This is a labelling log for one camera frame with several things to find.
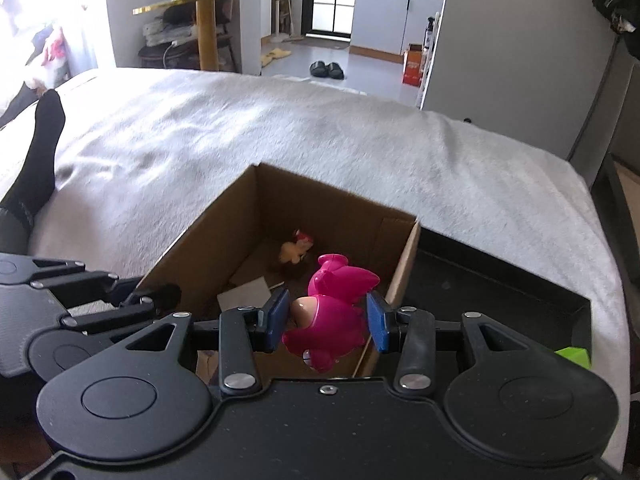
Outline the pink dinosaur figurine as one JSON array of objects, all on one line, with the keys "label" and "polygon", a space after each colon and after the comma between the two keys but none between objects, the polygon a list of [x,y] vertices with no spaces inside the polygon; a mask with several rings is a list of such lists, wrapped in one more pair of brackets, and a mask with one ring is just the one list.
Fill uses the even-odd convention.
[{"label": "pink dinosaur figurine", "polygon": [[340,254],[322,255],[307,293],[290,307],[291,327],[282,335],[288,352],[317,373],[327,373],[366,342],[369,333],[361,301],[380,284],[373,272],[351,266]]}]

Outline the white wall charger plug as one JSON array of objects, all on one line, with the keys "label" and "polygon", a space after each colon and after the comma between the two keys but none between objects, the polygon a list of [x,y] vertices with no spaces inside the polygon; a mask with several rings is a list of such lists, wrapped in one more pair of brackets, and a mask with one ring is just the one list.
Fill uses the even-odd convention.
[{"label": "white wall charger plug", "polygon": [[219,309],[224,312],[239,307],[261,308],[269,300],[271,294],[282,285],[282,281],[269,285],[263,276],[255,278],[218,294]]}]

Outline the black slipper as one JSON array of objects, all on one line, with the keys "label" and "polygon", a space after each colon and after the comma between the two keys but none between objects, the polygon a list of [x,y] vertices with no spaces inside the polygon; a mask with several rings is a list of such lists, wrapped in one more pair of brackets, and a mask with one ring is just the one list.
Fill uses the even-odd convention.
[{"label": "black slipper", "polygon": [[329,63],[326,66],[326,76],[334,80],[343,80],[345,78],[341,65],[335,62]]},{"label": "black slipper", "polygon": [[328,68],[323,61],[313,62],[311,66],[309,66],[309,73],[311,77],[316,78],[326,78],[329,76]]}]

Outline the white kitchen cabinet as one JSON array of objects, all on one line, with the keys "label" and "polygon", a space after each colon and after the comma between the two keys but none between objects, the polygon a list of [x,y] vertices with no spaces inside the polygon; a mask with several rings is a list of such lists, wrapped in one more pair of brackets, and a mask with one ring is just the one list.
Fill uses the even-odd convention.
[{"label": "white kitchen cabinet", "polygon": [[443,5],[444,0],[355,0],[349,53],[401,63]]}]

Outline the black slipper left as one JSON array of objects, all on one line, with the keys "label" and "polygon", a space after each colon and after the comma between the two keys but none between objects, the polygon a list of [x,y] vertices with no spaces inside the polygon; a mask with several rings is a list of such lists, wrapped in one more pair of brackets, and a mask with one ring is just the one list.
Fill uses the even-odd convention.
[{"label": "black slipper left", "polygon": [[329,76],[328,68],[323,61],[313,62],[311,66],[309,66],[309,73],[311,77],[316,78],[326,78]]}]

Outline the brown cardboard box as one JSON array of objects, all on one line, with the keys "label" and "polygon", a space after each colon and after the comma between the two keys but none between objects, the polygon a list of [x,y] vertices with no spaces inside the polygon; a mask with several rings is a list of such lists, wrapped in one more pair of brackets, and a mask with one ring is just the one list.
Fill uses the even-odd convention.
[{"label": "brown cardboard box", "polygon": [[142,278],[176,285],[180,310],[216,318],[223,292],[261,278],[306,294],[324,254],[341,254],[380,278],[392,306],[404,296],[420,226],[412,214],[284,169],[250,166],[185,229]]}]

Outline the gold round side table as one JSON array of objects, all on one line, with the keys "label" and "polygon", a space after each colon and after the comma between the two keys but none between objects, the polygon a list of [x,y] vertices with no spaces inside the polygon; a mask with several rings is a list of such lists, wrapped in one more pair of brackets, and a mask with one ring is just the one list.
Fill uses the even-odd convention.
[{"label": "gold round side table", "polygon": [[198,56],[200,57],[200,69],[204,72],[218,72],[218,46],[216,36],[215,0],[167,0],[153,3],[149,6],[140,6],[132,10],[132,14],[139,15],[160,9],[180,6],[193,2],[195,4],[195,25],[198,30]]}]

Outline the orange cardboard carton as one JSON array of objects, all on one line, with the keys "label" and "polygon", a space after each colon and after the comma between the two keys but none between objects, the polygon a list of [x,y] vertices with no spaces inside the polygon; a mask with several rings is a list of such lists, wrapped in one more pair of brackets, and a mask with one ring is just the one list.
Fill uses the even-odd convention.
[{"label": "orange cardboard carton", "polygon": [[404,52],[402,66],[402,83],[419,87],[422,79],[423,47],[420,44],[409,44]]}]

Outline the white fuzzy blanket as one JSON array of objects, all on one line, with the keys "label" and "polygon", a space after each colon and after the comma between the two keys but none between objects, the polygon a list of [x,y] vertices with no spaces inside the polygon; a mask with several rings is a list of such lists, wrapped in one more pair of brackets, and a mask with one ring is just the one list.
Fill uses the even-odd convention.
[{"label": "white fuzzy blanket", "polygon": [[56,190],[29,257],[142,278],[250,166],[412,214],[587,298],[585,370],[490,316],[436,320],[431,393],[366,342],[317,373],[281,342],[262,391],[222,396],[216,318],[155,321],[51,379],[1,381],[2,419],[55,453],[37,479],[615,479],[628,422],[620,278],[584,180],[548,152],[373,96],[193,70],[62,84]]}]

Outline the brown-haired girl figurine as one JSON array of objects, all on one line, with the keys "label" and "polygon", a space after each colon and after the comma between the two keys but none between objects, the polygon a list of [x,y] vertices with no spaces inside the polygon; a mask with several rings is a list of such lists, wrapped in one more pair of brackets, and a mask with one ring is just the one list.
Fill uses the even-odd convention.
[{"label": "brown-haired girl figurine", "polygon": [[301,230],[296,230],[291,239],[281,245],[278,260],[281,264],[299,264],[312,246],[314,246],[314,238]]}]

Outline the black slipper right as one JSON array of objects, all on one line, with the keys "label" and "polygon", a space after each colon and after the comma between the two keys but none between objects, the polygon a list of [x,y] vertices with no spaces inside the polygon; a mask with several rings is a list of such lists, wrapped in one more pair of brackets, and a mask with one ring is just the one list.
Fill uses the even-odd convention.
[{"label": "black slipper right", "polygon": [[326,66],[326,76],[334,80],[343,80],[345,78],[341,65],[335,62],[329,63]]}]

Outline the black tray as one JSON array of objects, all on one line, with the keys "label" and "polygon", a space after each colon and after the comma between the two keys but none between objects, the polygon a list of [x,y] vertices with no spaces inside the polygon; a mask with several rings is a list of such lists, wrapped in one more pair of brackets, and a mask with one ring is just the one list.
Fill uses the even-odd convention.
[{"label": "black tray", "polygon": [[423,228],[401,301],[458,322],[476,311],[552,351],[582,347],[592,365],[590,301],[445,235]]}]

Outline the green toy trash bin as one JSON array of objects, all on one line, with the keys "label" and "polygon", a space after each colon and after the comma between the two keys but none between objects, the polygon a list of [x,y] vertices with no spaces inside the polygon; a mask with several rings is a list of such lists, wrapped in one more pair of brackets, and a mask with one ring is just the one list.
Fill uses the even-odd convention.
[{"label": "green toy trash bin", "polygon": [[591,360],[589,351],[582,347],[565,347],[560,350],[556,350],[555,353],[558,356],[562,356],[564,359],[573,362],[576,365],[581,366],[585,370],[590,370]]}]

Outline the black socked leg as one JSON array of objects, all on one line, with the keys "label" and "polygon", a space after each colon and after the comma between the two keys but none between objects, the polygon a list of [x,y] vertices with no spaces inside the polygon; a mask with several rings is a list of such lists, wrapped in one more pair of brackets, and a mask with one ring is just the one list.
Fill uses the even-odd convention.
[{"label": "black socked leg", "polygon": [[58,92],[43,93],[23,167],[1,201],[1,251],[26,255],[36,215],[55,189],[54,159],[66,122]]}]

